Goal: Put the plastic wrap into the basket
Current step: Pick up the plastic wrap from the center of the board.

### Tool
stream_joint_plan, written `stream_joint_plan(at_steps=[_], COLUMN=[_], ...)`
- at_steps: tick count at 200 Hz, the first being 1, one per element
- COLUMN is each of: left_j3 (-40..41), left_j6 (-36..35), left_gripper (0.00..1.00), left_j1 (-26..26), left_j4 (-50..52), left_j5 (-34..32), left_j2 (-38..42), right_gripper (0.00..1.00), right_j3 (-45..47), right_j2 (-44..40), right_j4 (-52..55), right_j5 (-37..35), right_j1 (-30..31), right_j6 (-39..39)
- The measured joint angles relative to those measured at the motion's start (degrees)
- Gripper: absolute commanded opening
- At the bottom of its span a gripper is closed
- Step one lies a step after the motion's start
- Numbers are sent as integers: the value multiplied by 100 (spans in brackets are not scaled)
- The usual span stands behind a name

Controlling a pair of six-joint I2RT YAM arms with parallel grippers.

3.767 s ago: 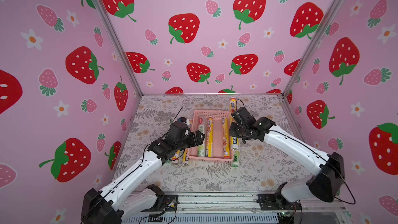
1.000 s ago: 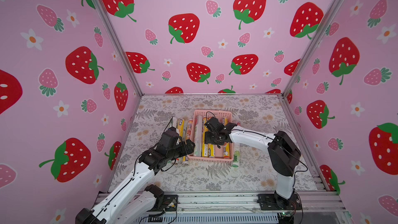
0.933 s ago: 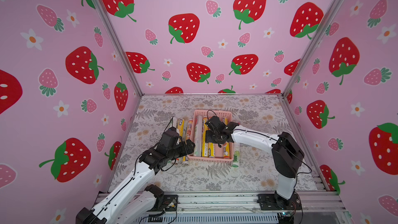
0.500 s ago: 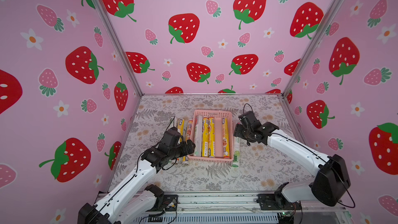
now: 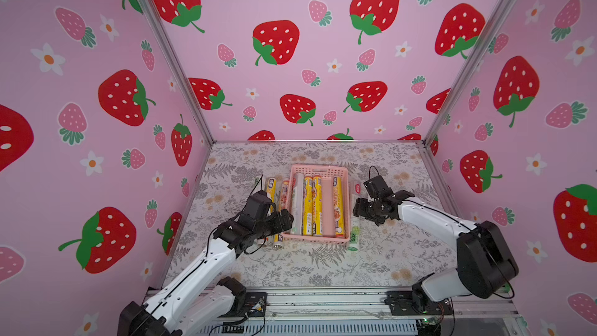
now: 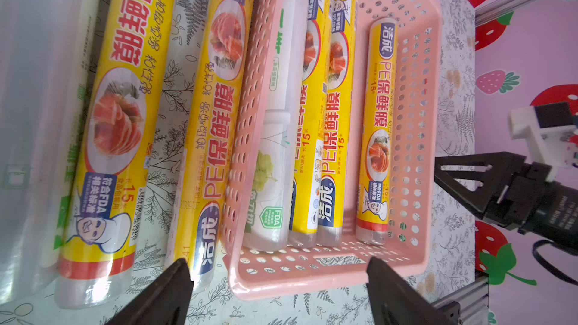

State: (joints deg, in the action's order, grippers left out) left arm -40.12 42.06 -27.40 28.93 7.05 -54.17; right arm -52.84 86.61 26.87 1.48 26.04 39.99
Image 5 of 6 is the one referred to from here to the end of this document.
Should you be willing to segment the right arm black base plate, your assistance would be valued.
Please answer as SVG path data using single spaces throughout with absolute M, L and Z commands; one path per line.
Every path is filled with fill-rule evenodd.
M 388 291 L 384 303 L 390 308 L 393 316 L 453 315 L 453 308 L 449 300 L 432 302 L 420 291 Z

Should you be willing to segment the clear white wrap roll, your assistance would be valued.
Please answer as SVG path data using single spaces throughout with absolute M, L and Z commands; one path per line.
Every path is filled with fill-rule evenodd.
M 291 228 L 292 235 L 301 235 L 304 212 L 304 174 L 295 173 L 292 180 L 292 215 L 294 217 Z

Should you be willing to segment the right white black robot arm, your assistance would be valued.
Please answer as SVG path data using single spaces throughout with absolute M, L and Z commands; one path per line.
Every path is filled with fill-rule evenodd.
M 476 223 L 432 208 L 413 193 L 393 191 L 382 176 L 364 182 L 367 198 L 353 208 L 377 226 L 401 220 L 434 235 L 456 251 L 456 266 L 425 276 L 412 286 L 414 305 L 421 312 L 429 303 L 472 295 L 487 299 L 519 274 L 500 228 L 489 221 Z

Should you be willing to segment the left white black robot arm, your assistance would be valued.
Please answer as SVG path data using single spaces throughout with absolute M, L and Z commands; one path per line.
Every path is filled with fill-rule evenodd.
M 194 335 L 224 315 L 249 311 L 247 289 L 232 277 L 205 289 L 256 240 L 286 232 L 294 217 L 287 209 L 271 211 L 275 203 L 266 191 L 247 199 L 243 209 L 209 234 L 205 249 L 178 275 L 142 305 L 129 303 L 120 314 L 118 335 Z

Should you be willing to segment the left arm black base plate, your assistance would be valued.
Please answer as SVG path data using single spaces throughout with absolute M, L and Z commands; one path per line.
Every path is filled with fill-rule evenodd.
M 235 296 L 230 311 L 222 318 L 244 317 L 251 310 L 265 309 L 267 306 L 266 292 L 246 292 Z

